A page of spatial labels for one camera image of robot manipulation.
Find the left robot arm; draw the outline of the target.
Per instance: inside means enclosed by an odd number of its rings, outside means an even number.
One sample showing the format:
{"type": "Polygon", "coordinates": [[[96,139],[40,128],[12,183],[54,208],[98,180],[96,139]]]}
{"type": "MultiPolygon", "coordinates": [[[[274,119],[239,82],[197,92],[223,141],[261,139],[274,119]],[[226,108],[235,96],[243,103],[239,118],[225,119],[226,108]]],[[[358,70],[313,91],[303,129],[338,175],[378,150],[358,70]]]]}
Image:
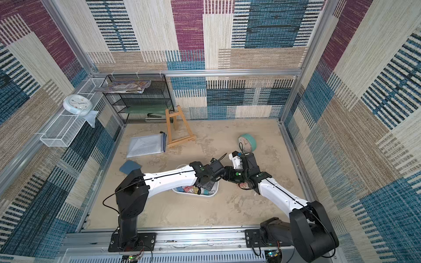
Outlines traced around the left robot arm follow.
{"type": "Polygon", "coordinates": [[[118,228],[111,235],[108,252],[152,252],[156,233],[139,233],[137,229],[138,216],[148,198],[182,186],[195,186],[201,190],[212,188],[224,173],[224,166],[217,159],[212,159],[210,164],[196,161],[161,173],[131,171],[112,194],[116,197],[118,228]]]}

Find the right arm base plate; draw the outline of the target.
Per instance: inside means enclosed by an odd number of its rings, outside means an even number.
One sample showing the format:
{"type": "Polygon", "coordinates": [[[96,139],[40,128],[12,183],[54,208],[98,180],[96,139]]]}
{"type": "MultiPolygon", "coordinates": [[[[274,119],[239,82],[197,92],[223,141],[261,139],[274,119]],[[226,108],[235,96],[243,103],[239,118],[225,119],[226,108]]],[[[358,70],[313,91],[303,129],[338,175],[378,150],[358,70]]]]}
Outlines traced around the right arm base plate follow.
{"type": "Polygon", "coordinates": [[[247,248],[288,247],[293,245],[290,238],[282,235],[276,236],[262,229],[246,229],[244,235],[247,248]]]}

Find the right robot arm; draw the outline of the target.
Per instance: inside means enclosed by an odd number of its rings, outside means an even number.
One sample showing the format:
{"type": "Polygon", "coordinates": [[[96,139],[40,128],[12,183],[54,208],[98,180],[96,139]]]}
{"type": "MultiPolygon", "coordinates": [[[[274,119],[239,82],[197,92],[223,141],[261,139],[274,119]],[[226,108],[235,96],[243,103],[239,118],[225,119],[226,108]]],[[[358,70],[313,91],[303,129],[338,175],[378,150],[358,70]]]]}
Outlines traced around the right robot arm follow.
{"type": "Polygon", "coordinates": [[[307,263],[334,257],[339,240],[324,206],[299,198],[282,187],[269,173],[260,170],[254,154],[246,152],[242,142],[239,148],[229,155],[232,165],[225,167],[224,180],[246,184],[246,191],[253,190],[267,198],[289,217],[289,222],[277,217],[262,222],[251,246],[291,245],[307,263]]]}

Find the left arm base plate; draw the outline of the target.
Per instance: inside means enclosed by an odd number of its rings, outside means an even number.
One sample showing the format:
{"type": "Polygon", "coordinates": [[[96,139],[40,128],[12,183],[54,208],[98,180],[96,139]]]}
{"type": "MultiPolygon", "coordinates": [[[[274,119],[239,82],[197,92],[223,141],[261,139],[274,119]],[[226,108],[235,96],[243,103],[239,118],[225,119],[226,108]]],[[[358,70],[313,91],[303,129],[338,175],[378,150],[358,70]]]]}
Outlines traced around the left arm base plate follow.
{"type": "Polygon", "coordinates": [[[154,232],[143,232],[138,233],[137,237],[130,238],[127,241],[124,241],[120,235],[115,232],[111,235],[111,240],[108,247],[108,252],[117,253],[117,252],[140,252],[142,249],[144,251],[153,251],[155,247],[157,233],[154,232]]]}

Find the white plastic storage box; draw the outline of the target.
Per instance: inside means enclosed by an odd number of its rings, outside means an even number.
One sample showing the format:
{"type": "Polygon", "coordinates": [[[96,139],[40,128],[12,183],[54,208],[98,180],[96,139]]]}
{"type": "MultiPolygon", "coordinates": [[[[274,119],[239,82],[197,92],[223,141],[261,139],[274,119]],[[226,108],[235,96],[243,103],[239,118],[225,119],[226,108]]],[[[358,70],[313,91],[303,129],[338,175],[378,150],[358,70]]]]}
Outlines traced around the white plastic storage box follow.
{"type": "Polygon", "coordinates": [[[181,186],[173,188],[172,191],[181,195],[198,195],[203,197],[213,197],[218,192],[219,183],[209,182],[204,188],[196,186],[181,186]]]}

